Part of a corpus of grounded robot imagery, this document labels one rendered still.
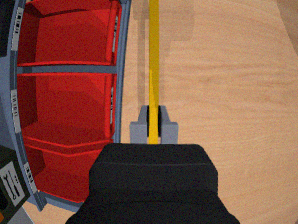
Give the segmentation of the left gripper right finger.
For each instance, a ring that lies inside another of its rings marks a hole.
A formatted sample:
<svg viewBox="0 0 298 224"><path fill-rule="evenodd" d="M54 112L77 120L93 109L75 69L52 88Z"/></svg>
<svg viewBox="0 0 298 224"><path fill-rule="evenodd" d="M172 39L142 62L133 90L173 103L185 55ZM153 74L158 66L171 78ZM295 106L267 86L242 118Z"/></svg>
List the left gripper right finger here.
<svg viewBox="0 0 298 224"><path fill-rule="evenodd" d="M158 137L161 144L177 144L178 123L170 121L165 105L158 105Z"/></svg>

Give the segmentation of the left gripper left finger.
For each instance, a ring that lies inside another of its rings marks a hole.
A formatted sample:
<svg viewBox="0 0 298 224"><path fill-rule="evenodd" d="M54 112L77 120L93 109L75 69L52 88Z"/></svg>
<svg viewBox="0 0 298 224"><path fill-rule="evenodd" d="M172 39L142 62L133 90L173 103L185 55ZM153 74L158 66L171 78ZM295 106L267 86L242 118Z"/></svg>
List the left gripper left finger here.
<svg viewBox="0 0 298 224"><path fill-rule="evenodd" d="M137 121L130 121L130 144L148 144L149 105L142 105Z"/></svg>

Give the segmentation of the red open bin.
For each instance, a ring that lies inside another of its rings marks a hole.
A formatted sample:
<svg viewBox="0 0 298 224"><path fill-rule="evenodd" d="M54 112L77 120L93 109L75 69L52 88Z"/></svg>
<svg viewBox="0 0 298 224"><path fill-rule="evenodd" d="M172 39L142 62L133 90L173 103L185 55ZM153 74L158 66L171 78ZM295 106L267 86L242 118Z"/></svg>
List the red open bin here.
<svg viewBox="0 0 298 224"><path fill-rule="evenodd" d="M17 73L23 137L65 148L110 141L116 87L117 73Z"/></svg>
<svg viewBox="0 0 298 224"><path fill-rule="evenodd" d="M85 201L89 194L89 169L100 155L102 147L110 143L113 143L113 139L108 143L65 148L24 139L36 188L64 200Z"/></svg>
<svg viewBox="0 0 298 224"><path fill-rule="evenodd" d="M116 67L121 12L118 0L25 3L17 67L40 64L43 64L40 67L47 64Z"/></svg>

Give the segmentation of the yellow bar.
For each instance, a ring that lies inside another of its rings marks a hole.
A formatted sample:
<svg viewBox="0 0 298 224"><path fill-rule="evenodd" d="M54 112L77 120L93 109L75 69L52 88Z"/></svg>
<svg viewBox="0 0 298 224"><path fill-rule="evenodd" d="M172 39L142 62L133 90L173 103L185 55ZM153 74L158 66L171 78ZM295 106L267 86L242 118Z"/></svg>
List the yellow bar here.
<svg viewBox="0 0 298 224"><path fill-rule="evenodd" d="M158 143L158 77L160 77L158 0L149 0L149 144Z"/></svg>

